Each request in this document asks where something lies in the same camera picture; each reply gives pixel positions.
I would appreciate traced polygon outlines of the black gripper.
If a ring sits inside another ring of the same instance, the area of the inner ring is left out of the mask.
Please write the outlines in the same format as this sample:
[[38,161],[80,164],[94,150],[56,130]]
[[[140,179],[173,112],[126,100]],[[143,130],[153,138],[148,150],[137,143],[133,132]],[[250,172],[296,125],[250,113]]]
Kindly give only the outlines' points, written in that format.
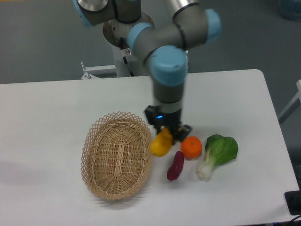
[[173,144],[183,142],[192,131],[190,125],[181,124],[182,100],[174,103],[164,103],[154,100],[154,105],[149,105],[144,110],[144,114],[150,125],[156,130],[158,135],[161,127],[167,127],[173,137]]

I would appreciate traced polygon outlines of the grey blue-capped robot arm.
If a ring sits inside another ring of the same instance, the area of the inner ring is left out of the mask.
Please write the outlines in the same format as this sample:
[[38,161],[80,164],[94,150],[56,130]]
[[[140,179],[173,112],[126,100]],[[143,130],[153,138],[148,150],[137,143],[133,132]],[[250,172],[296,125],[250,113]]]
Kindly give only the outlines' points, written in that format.
[[213,9],[197,0],[167,0],[172,23],[157,29],[141,11],[139,0],[75,0],[86,26],[103,24],[103,34],[115,46],[130,50],[153,81],[154,103],[144,113],[157,132],[168,129],[172,142],[191,132],[181,123],[182,98],[187,75],[186,52],[220,37],[222,23]]

